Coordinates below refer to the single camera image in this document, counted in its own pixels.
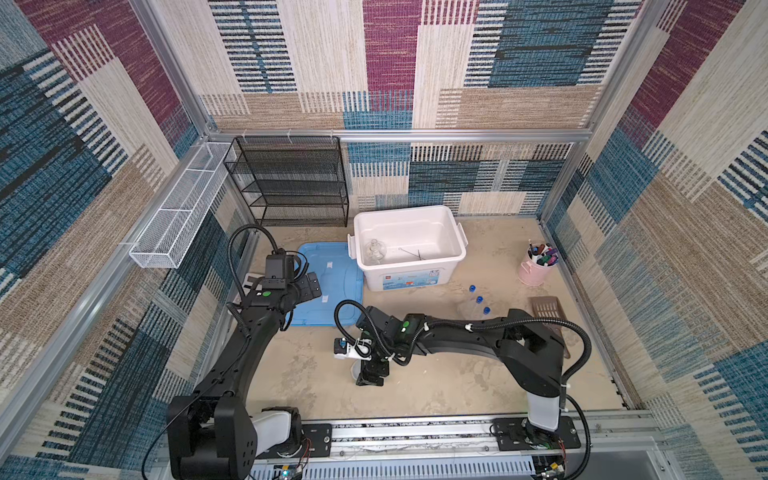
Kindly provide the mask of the blue plastic bin lid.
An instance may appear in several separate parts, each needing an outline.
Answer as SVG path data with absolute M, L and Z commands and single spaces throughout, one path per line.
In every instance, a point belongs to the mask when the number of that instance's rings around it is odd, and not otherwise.
M 334 310 L 342 300 L 363 301 L 364 275 L 349 256 L 346 242 L 305 243 L 299 247 L 317 275 L 321 296 L 294 310 L 293 324 L 303 327 L 334 327 Z

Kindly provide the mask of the white plastic storage bin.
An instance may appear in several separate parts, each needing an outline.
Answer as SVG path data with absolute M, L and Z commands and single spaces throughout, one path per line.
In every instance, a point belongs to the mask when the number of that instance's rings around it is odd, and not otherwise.
M 380 265 L 365 264 L 365 245 L 372 239 L 387 247 Z M 448 207 L 425 206 L 360 213 L 354 218 L 347 244 L 367 288 L 385 292 L 448 283 L 466 258 L 469 241 Z M 420 250 L 425 259 L 419 261 L 399 247 Z

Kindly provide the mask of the clear glass flask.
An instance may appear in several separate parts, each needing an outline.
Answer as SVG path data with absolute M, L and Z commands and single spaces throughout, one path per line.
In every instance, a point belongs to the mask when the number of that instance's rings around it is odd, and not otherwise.
M 364 249 L 364 260 L 366 265 L 380 265 L 383 263 L 387 254 L 386 245 L 378 240 L 372 239 Z

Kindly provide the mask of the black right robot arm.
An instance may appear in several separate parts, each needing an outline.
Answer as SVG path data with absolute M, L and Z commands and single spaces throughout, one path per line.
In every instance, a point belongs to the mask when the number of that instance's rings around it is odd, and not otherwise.
M 345 346 L 337 341 L 334 349 L 337 355 L 357 357 L 353 375 L 358 386 L 382 386 L 391 363 L 407 366 L 416 356 L 495 359 L 527 395 L 527 417 L 510 436 L 531 448 L 579 446 L 567 441 L 561 429 L 568 382 L 592 353 L 589 335 L 579 325 L 520 309 L 487 320 L 446 320 L 424 314 L 398 319 L 368 307 L 356 326 L 360 338 Z

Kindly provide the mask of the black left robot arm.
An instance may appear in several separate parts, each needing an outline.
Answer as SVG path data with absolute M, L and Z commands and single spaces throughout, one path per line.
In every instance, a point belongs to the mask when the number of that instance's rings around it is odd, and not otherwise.
M 238 323 L 213 367 L 189 395 L 173 398 L 167 411 L 167 444 L 176 479 L 245 479 L 267 451 L 288 458 L 305 446 L 295 407 L 271 407 L 256 415 L 246 397 L 267 346 L 285 329 L 293 309 L 320 296 L 316 278 L 278 249 L 266 273 L 233 309 Z

